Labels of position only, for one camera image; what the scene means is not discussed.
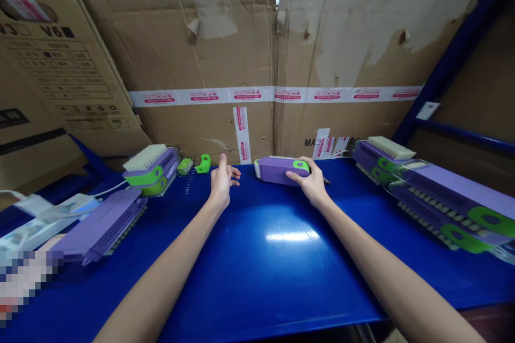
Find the cardboard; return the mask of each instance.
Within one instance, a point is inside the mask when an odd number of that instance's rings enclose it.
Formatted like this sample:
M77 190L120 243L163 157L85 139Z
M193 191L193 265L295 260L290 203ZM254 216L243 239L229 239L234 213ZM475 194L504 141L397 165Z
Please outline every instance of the cardboard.
M509 5L440 100L432 120L515 142L515 6ZM515 197L515 159L479 145L418 130L408 146L418 157Z
M273 84L273 0L85 0L127 90ZM252 160L271 152L272 103L137 108L154 143L239 163L233 107L247 108Z
M276 85L422 86L476 1L279 0ZM312 155L306 139L321 128L334 138L389 137L411 103L276 104L274 152Z
M137 108L152 141L238 163L234 107L247 109L252 160L311 155L321 128L331 138L393 134L477 0L280 0L277 11L274 0L84 1L127 90L160 105ZM192 91L245 87L272 87L273 97L183 102ZM282 99L295 88L396 87L414 91L363 103Z
M28 89L34 98L20 106L34 130L63 127L100 156L132 155L150 144L82 1L34 1L50 22L25 20L0 0L0 56L9 67L1 70L10 77L2 94ZM3 130L2 136L16 140L30 135L28 128Z

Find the person's left hand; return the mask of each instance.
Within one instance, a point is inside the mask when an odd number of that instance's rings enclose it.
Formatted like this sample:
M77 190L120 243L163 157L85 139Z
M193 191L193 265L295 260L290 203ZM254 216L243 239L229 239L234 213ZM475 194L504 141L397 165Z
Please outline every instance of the person's left hand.
M241 178L241 172L231 165L227 165L227 156L220 155L218 169L211 171L211 195L216 203L222 206L222 210L229 205L229 188L233 185L239 186L237 181Z

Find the power strip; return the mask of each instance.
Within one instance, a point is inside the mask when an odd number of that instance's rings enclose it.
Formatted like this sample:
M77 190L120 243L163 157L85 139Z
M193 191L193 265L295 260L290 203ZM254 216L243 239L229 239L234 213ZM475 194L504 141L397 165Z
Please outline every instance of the power strip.
M36 218L0 238L0 251L31 251L43 245L68 225L93 211L100 202L94 197L76 194L57 206L42 211ZM77 216L64 215L77 213Z

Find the person's right hand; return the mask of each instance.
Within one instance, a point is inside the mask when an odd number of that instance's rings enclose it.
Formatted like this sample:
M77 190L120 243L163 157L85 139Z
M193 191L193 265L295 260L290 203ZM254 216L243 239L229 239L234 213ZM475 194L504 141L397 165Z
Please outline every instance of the person's right hand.
M287 171L286 175L300 185L311 205L320 208L320 205L331 200L323 184L322 170L311 158L302 156L299 160L307 162L311 168L311 174L308 177L301 177L297 173Z

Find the stack of brushes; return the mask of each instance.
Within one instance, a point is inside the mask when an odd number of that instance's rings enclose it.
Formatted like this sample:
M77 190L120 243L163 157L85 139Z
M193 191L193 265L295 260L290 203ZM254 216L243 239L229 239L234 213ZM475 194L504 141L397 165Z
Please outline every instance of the stack of brushes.
M357 167L451 250L481 253L515 238L515 198L414 155L384 137L352 149Z

